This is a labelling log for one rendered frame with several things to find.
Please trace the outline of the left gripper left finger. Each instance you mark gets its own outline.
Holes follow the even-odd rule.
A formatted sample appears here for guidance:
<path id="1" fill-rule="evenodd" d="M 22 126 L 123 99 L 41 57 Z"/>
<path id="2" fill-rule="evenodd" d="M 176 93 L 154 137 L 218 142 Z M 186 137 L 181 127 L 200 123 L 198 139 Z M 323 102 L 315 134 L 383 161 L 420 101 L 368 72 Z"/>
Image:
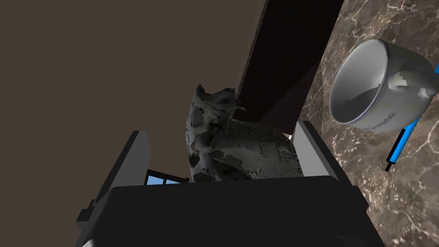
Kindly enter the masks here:
<path id="1" fill-rule="evenodd" d="M 151 147 L 144 130 L 133 131 L 112 166 L 95 199 L 97 203 L 114 187 L 143 186 L 151 157 Z"/>

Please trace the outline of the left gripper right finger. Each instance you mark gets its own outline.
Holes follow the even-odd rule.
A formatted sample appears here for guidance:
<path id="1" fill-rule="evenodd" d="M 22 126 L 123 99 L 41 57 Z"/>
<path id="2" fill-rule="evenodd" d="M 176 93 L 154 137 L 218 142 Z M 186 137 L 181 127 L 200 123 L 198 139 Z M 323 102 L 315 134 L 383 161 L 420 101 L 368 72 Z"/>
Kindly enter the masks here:
<path id="1" fill-rule="evenodd" d="M 331 176 L 343 184 L 352 185 L 339 162 L 309 121 L 297 121 L 292 142 L 305 177 Z"/>

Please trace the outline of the window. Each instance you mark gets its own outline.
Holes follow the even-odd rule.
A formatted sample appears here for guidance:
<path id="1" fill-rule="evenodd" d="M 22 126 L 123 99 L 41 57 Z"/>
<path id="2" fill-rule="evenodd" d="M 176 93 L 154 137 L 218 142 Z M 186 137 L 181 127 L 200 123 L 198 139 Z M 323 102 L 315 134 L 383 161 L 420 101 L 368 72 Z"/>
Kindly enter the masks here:
<path id="1" fill-rule="evenodd" d="M 148 169 L 144 184 L 145 185 L 180 184 L 180 183 L 188 183 L 188 182 L 189 182 L 189 178 L 181 178 L 178 176 Z"/>

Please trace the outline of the grey crumpled lump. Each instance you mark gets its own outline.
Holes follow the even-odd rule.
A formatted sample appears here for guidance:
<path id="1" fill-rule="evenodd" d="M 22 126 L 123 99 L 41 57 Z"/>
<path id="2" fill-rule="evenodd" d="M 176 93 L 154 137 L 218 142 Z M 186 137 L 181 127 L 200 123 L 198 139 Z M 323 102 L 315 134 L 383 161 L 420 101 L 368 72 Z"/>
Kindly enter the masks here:
<path id="1" fill-rule="evenodd" d="M 216 93 L 198 85 L 185 125 L 192 180 L 238 181 L 301 177 L 295 148 L 280 130 L 233 120 L 243 107 L 234 88 Z"/>

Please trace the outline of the white mug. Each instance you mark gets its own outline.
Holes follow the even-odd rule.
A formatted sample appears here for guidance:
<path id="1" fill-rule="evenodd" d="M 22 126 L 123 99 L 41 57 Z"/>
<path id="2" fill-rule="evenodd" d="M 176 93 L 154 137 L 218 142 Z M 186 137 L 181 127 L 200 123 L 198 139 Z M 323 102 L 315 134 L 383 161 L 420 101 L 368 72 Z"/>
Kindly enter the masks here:
<path id="1" fill-rule="evenodd" d="M 373 132 L 400 130 L 439 93 L 439 74 L 420 54 L 368 39 L 343 61 L 329 96 L 335 122 Z"/>

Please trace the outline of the blue pen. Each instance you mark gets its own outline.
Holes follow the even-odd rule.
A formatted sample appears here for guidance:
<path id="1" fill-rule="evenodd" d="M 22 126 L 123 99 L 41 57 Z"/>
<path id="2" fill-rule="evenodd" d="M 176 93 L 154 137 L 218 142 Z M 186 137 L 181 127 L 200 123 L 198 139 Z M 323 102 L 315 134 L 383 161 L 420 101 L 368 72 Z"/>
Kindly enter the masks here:
<path id="1" fill-rule="evenodd" d="M 421 115 L 415 120 L 413 121 L 410 125 L 406 126 L 405 128 L 403 128 L 400 132 L 400 134 L 398 135 L 398 138 L 395 141 L 395 144 L 392 146 L 392 149 L 386 159 L 386 161 L 388 162 L 385 171 L 389 172 L 391 166 L 393 164 L 395 164 L 397 162 L 397 159 L 399 158 L 402 150 L 404 149 L 408 139 L 410 138 L 416 124 L 418 123 L 419 119 L 421 118 L 422 114 L 425 112 L 426 110 L 424 110 Z"/>

